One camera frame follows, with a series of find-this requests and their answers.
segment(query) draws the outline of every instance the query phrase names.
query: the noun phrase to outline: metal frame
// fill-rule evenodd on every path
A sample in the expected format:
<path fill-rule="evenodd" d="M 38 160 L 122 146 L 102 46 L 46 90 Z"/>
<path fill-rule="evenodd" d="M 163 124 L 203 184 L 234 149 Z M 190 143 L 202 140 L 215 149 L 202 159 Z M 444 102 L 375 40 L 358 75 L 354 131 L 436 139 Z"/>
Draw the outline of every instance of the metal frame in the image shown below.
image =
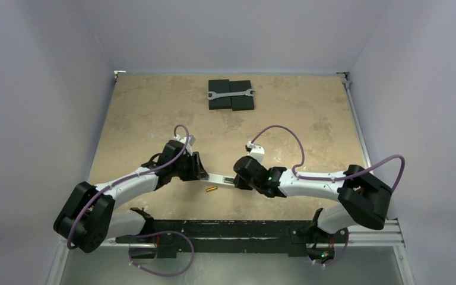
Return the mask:
<path fill-rule="evenodd" d="M 363 153 L 363 159 L 366 167 L 371 166 L 371 161 L 369 159 L 368 151 L 366 148 L 366 143 L 359 125 L 359 120 L 357 118 L 356 109 L 352 101 L 352 96 L 350 94 L 349 85 L 351 83 L 347 78 L 347 74 L 338 73 L 337 74 L 341 82 L 344 85 L 347 100 L 349 102 L 350 111 L 352 114 L 352 119 L 356 127 L 357 137 L 359 139 L 359 145 Z M 231 183 L 225 183 L 223 178 L 227 176 L 222 175 L 213 175 L 209 178 L 209 181 L 221 184 L 223 186 L 231 186 Z M 414 278 L 411 273 L 410 265 L 406 257 L 406 250 L 404 246 L 403 236 L 401 234 L 401 228 L 397 220 L 391 220 L 385 222 L 385 227 L 383 230 L 371 230 L 362 226 L 352 226 L 349 227 L 349 247 L 350 246 L 392 246 L 394 250 L 394 255 L 400 271 L 400 276 L 404 285 L 414 285 Z M 140 248 L 153 248 L 153 244 L 138 243 L 138 244 L 129 244 L 129 243 L 116 243 L 115 239 L 108 239 L 104 241 L 101 247 L 140 247 Z M 55 259 L 53 260 L 52 269 L 50 271 L 47 285 L 59 285 L 62 274 L 64 272 L 65 262 L 67 260 L 69 250 L 67 250 L 67 242 L 65 239 L 62 239 L 59 242 L 59 245 L 56 250 Z"/>

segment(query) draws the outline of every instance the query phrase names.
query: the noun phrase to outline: silver wrench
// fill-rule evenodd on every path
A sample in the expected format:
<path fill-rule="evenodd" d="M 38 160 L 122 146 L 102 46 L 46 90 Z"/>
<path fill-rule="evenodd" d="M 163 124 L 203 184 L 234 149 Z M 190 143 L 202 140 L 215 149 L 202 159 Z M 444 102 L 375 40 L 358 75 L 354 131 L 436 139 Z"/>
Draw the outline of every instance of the silver wrench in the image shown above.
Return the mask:
<path fill-rule="evenodd" d="M 240 92 L 229 92 L 229 93 L 216 93 L 216 92 L 209 92 L 209 95 L 207 96 L 207 99 L 209 100 L 214 100 L 222 97 L 231 97 L 231 96 L 249 96 L 249 97 L 254 97 L 252 94 L 254 92 L 254 89 L 247 89 L 245 91 L 240 91 Z"/>

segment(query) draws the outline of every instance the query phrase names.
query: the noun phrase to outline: table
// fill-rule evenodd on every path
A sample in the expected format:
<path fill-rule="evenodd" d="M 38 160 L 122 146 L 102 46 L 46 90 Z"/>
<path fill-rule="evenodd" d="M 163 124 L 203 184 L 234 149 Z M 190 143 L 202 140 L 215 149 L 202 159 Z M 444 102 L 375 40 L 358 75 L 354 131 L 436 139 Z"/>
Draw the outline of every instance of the table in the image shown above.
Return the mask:
<path fill-rule="evenodd" d="M 208 110 L 208 80 L 221 78 L 251 80 L 255 110 Z M 287 126 L 302 140 L 306 160 L 300 171 L 363 165 L 339 77 L 120 74 L 89 182 L 106 182 L 134 171 L 161 152 L 176 124 L 185 124 L 195 136 L 194 150 L 209 173 L 234 176 L 233 164 L 246 155 L 244 145 L 272 124 Z M 282 129 L 269 130 L 257 143 L 265 148 L 267 168 L 291 168 L 300 162 L 297 142 Z M 335 204 L 311 197 L 267 198 L 233 188 L 206 192 L 208 187 L 176 178 L 117 211 L 140 207 L 156 219 L 310 220 L 317 208 Z"/>

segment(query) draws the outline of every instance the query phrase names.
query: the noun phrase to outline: beige table surface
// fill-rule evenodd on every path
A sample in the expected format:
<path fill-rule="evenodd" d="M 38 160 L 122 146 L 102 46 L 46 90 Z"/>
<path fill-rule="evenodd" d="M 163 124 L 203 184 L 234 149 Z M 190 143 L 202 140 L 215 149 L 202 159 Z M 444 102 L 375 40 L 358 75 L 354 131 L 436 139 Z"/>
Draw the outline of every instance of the beige table surface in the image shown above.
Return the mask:
<path fill-rule="evenodd" d="M 207 81 L 251 80 L 255 110 L 209 110 Z M 116 83 L 90 183 L 102 183 L 134 171 L 161 152 L 176 124 L 197 139 L 209 173 L 234 176 L 233 164 L 246 155 L 244 145 L 268 125 L 294 130 L 306 151 L 300 171 L 346 170 L 363 165 L 349 104 L 338 77 L 302 76 L 156 76 L 122 75 Z M 271 129 L 258 141 L 266 151 L 265 167 L 291 168 L 300 162 L 295 139 Z M 256 191 L 219 188 L 178 178 L 158 191 L 141 195 L 118 211 L 141 207 L 156 219 L 310 220 L 319 207 L 335 202 L 311 197 L 266 198 Z"/>

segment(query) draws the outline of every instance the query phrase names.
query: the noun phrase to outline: white wall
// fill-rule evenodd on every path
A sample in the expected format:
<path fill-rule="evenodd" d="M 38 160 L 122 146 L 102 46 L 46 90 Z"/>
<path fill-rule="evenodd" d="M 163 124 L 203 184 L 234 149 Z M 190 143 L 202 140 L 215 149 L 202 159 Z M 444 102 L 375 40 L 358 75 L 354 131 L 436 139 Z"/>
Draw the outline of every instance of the white wall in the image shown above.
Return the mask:
<path fill-rule="evenodd" d="M 388 0 L 81 0 L 115 69 L 348 71 Z"/>
<path fill-rule="evenodd" d="M 456 0 L 391 1 L 351 77 L 372 161 L 407 158 L 394 203 L 418 284 L 456 284 Z"/>
<path fill-rule="evenodd" d="M 0 284 L 44 284 L 114 80 L 81 5 L 0 0 Z"/>

